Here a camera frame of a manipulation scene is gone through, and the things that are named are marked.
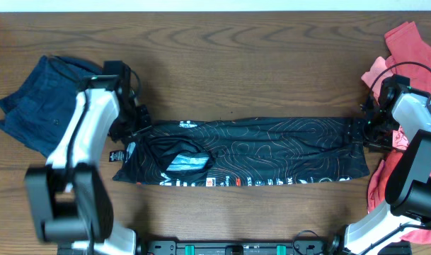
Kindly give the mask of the black orange-patterned cycling jersey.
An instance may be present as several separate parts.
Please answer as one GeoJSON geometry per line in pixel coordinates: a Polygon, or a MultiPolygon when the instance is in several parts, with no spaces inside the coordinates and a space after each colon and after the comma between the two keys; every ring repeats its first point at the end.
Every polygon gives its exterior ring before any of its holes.
{"type": "Polygon", "coordinates": [[[281,186],[369,175],[358,118],[162,121],[127,144],[113,180],[160,186],[281,186]]]}

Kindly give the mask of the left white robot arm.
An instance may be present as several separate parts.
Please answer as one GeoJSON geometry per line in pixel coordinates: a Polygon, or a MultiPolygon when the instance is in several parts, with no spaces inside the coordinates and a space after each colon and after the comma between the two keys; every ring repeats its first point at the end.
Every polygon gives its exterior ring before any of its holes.
{"type": "Polygon", "coordinates": [[[30,166],[25,187],[37,238],[81,254],[136,254],[137,235],[114,220],[98,170],[107,136],[134,126],[130,79],[85,77],[63,138],[44,166],[30,166]]]}

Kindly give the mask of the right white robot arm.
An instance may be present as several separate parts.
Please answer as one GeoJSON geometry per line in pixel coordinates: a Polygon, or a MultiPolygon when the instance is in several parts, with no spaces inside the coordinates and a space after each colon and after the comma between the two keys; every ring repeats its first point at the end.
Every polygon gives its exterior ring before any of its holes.
{"type": "Polygon", "coordinates": [[[431,231],[431,94],[407,77],[383,80],[379,111],[367,131],[393,121],[409,145],[386,183],[385,200],[333,240],[333,254],[378,254],[414,230],[431,231]]]}

